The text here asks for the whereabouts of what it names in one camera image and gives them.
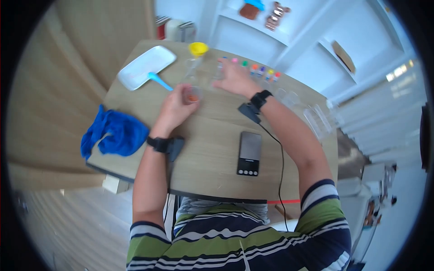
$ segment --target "hand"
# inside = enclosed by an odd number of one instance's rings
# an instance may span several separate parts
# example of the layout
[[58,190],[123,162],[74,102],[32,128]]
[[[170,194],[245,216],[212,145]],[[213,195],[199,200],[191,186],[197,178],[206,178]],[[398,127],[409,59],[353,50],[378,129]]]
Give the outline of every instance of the hand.
[[222,71],[224,73],[224,79],[214,81],[214,87],[243,95],[249,100],[255,93],[262,91],[260,86],[250,78],[249,72],[245,67],[231,63],[227,59],[218,59],[218,62],[223,64]]
[[181,125],[188,116],[199,108],[199,102],[189,105],[182,102],[183,92],[189,87],[191,87],[190,84],[178,84],[167,95],[161,105],[160,115],[149,133],[150,137],[168,138],[173,129]]

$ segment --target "person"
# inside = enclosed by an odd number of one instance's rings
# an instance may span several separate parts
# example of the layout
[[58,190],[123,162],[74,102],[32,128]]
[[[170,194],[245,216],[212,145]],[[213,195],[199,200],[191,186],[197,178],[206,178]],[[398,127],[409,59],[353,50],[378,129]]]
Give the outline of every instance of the person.
[[[227,59],[218,61],[223,63],[224,79],[215,81],[214,87],[248,100],[262,91],[244,67]],[[199,103],[182,103],[187,87],[177,85],[163,101],[150,138],[170,137],[197,110]],[[278,232],[267,226],[262,206],[243,208],[184,198],[174,226],[175,238],[169,241],[163,222],[168,191],[166,159],[147,146],[133,189],[127,270],[346,268],[351,253],[350,231],[321,144],[310,128],[273,96],[266,98],[260,111],[299,172],[302,213],[295,232]]]

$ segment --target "black cable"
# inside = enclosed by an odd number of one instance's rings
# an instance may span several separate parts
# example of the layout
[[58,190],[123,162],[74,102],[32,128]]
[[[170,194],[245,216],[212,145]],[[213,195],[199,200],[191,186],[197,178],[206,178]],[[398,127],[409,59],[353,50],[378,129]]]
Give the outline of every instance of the black cable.
[[282,180],[283,180],[283,170],[285,168],[285,158],[283,156],[283,146],[280,143],[280,141],[277,140],[277,138],[275,138],[272,134],[270,134],[270,132],[265,129],[264,126],[262,126],[260,123],[258,123],[260,127],[262,127],[262,129],[264,129],[275,141],[277,141],[277,143],[279,143],[280,145],[280,150],[282,151],[282,173],[280,174],[280,183],[279,183],[279,199],[280,199],[280,204],[282,204],[283,207],[283,217],[285,218],[285,227],[286,227],[286,231],[289,232],[288,230],[288,225],[286,224],[286,210],[285,210],[285,206],[283,205],[283,201],[282,201],[282,197],[280,196],[280,189],[282,188]]
[[164,215],[164,220],[163,220],[163,223],[166,223],[166,218],[167,218],[167,210],[169,210],[169,197],[170,197],[170,194],[168,194],[167,195],[167,200],[166,200],[166,214]]

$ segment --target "black wrist strap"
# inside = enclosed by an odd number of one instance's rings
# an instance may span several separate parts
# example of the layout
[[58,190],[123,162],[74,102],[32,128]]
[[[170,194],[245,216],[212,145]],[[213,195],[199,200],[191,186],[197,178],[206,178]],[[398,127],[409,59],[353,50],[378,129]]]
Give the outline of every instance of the black wrist strap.
[[154,150],[160,153],[168,153],[169,144],[172,141],[171,138],[150,138],[146,139],[146,143],[149,146],[154,147]]
[[260,110],[260,108],[267,102],[266,98],[268,96],[272,96],[271,92],[268,90],[263,90],[262,92],[256,93],[251,99],[251,104],[256,107],[256,109]]

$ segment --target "white tray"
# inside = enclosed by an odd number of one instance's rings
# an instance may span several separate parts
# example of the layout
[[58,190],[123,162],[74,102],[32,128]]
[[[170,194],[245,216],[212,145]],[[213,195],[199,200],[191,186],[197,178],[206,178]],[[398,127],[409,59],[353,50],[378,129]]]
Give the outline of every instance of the white tray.
[[128,89],[136,90],[146,83],[148,73],[159,73],[176,60],[176,55],[164,46],[158,45],[131,61],[119,73],[119,81]]

